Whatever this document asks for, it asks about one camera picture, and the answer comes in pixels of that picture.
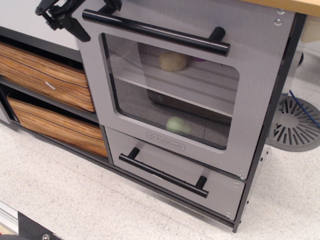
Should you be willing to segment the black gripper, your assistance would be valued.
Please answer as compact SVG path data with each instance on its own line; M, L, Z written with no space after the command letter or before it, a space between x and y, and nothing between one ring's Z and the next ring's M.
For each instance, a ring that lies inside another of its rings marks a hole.
M51 29L66 29L81 42L89 42L90 36L80 23L72 17L73 12L84 2L83 0L67 0L62 6L58 0L42 0L35 9L37 16L42 16ZM105 5L100 13L115 13L122 8L121 0L104 0Z

